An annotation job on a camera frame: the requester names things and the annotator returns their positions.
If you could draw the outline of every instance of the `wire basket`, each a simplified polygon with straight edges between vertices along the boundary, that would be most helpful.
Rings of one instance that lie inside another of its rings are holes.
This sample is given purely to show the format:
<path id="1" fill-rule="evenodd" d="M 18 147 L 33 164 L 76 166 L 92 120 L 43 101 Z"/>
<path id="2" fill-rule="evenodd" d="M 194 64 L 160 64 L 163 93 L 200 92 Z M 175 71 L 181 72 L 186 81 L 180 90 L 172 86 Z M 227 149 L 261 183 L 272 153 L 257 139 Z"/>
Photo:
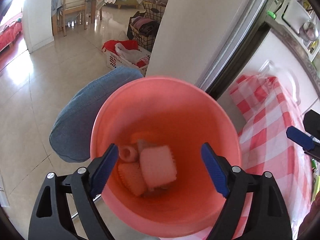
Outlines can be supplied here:
<path id="1" fill-rule="evenodd" d="M 146 10 L 146 17 L 161 23 L 165 6 L 151 3 L 149 0 L 143 1 L 143 7 Z"/>
<path id="2" fill-rule="evenodd" d="M 139 33 L 139 31 L 133 27 L 131 24 L 133 39 L 138 42 L 139 46 L 145 48 L 146 50 L 152 52 L 153 44 L 155 43 L 155 36 L 144 36 Z"/>
<path id="3" fill-rule="evenodd" d="M 144 48 L 141 48 L 141 47 L 139 47 L 139 50 L 141 52 L 145 53 L 148 56 L 148 59 L 150 59 L 151 53 L 149 51 L 147 51 L 147 50 L 145 50 Z M 141 74 L 143 76 L 146 75 L 148 65 L 139 68 L 138 66 L 132 64 L 131 62 L 127 61 L 124 58 L 121 58 L 120 56 L 118 56 L 117 54 L 114 54 L 113 52 L 111 52 L 109 50 L 106 50 L 104 52 L 104 54 L 107 56 L 107 59 L 108 59 L 108 62 L 107 62 L 107 66 L 108 67 L 110 67 L 112 69 L 115 69 L 115 68 L 117 68 L 119 66 L 136 68 L 136 69 L 140 70 L 140 72 L 141 72 Z"/>

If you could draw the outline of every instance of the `bucket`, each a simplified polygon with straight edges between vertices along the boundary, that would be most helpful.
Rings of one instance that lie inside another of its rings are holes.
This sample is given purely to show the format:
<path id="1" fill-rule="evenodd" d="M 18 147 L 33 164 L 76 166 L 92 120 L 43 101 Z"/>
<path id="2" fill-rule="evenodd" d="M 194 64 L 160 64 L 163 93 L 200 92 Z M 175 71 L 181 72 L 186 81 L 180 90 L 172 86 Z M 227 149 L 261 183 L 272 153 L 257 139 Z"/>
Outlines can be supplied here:
<path id="1" fill-rule="evenodd" d="M 201 146 L 208 142 L 231 165 L 241 164 L 238 136 L 224 110 L 184 81 L 141 78 L 116 90 L 101 107 L 92 131 L 91 159 L 102 156 L 111 143 L 131 144 L 137 135 L 170 147 L 177 179 L 161 195 L 136 197 L 114 168 L 102 192 L 114 214 L 135 230 L 157 237 L 186 236 L 213 226 L 225 199 L 201 160 Z"/>

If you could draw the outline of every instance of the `red and white checkered cloth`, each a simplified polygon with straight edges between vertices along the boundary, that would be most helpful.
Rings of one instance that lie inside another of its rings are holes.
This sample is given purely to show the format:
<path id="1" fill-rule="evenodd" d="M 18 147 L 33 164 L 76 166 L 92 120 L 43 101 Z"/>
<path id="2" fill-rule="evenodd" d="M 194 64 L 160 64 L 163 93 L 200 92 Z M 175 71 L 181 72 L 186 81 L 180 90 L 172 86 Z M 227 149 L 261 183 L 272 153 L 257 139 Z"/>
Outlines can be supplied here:
<path id="1" fill-rule="evenodd" d="M 293 239 L 296 239 L 310 209 L 312 190 L 310 158 L 285 133 L 292 125 L 304 131 L 300 110 L 276 77 L 242 75 L 229 92 L 247 121 L 239 133 L 242 168 L 251 174 L 261 175 L 264 171 L 273 174 L 287 206 Z M 244 231 L 251 200 L 252 194 L 247 194 L 234 238 Z M 206 239 L 211 229 L 179 240 Z"/>

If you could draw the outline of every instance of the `metal screw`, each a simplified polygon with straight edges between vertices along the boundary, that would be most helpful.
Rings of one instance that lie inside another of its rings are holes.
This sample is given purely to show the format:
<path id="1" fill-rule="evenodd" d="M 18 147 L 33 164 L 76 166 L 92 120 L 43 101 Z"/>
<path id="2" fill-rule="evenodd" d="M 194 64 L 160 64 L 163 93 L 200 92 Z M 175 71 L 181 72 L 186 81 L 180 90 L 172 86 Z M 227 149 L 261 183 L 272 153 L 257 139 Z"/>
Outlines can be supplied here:
<path id="1" fill-rule="evenodd" d="M 267 178 L 272 178 L 272 173 L 269 172 L 269 171 L 266 171 L 266 172 L 264 173 L 264 176 L 266 176 Z"/>
<path id="2" fill-rule="evenodd" d="M 238 167 L 238 166 L 233 166 L 232 167 L 232 171 L 235 172 L 235 173 L 239 173 L 241 171 L 241 168 Z"/>
<path id="3" fill-rule="evenodd" d="M 87 171 L 87 168 L 81 167 L 81 168 L 78 169 L 77 172 L 78 172 L 79 174 L 84 174 L 86 171 Z"/>
<path id="4" fill-rule="evenodd" d="M 54 177 L 54 173 L 53 172 L 48 173 L 48 175 L 47 175 L 48 179 L 52 179 L 53 177 Z"/>

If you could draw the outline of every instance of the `kitchen counter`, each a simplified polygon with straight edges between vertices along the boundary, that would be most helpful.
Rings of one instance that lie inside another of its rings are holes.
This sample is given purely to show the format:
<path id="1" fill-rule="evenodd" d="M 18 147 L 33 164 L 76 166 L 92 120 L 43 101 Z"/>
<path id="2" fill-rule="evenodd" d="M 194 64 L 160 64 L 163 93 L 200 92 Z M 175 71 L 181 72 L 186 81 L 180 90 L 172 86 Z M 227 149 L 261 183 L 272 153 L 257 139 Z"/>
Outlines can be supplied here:
<path id="1" fill-rule="evenodd" d="M 288 47 L 292 54 L 294 54 L 307 73 L 316 93 L 320 97 L 320 78 L 318 77 L 316 69 L 310 62 L 304 48 L 283 25 L 276 22 L 269 15 L 266 17 L 265 22 L 270 26 L 270 31 Z"/>

